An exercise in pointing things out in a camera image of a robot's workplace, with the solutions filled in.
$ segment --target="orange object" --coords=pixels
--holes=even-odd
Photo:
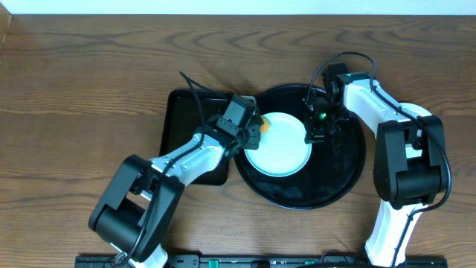
[[[262,115],[261,118],[263,119],[264,124],[261,125],[260,132],[267,133],[269,128],[271,127],[271,123],[269,123],[268,119]]]

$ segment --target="black tray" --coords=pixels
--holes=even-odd
[[[202,102],[205,120],[215,114],[223,114],[228,101],[217,94],[197,92]],[[165,112],[164,131],[162,133],[159,156],[166,155],[189,142],[193,133],[202,125],[202,121],[193,98],[188,89],[176,89],[169,94]],[[222,185],[228,178],[228,162],[222,160],[215,170],[204,173],[193,183],[203,185]]]

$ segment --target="white plate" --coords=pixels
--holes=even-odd
[[[304,143],[306,130],[301,121],[283,112],[264,115],[271,127],[261,133],[258,150],[245,150],[248,161],[259,172],[275,177],[298,172],[309,160],[312,145]]]

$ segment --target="white wall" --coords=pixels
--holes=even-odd
[[[12,14],[476,15],[476,0],[0,0]]]

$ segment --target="black plate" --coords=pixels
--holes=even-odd
[[[261,114],[285,112],[303,121],[303,98],[309,85],[285,85],[256,97]],[[343,197],[357,182],[365,163],[364,133],[357,118],[342,124],[345,135],[312,145],[306,165],[290,176],[267,176],[256,170],[244,150],[235,157],[238,171],[257,194],[278,206],[312,209]]]
[[[223,114],[228,101],[209,92],[197,92],[202,102],[205,120],[212,115]],[[188,143],[197,129],[202,125],[195,99],[187,89],[176,89],[169,94],[165,112],[164,131],[162,134],[159,156],[166,155]],[[222,185],[228,178],[228,162],[222,160],[214,170],[202,174],[193,183],[203,185]]]

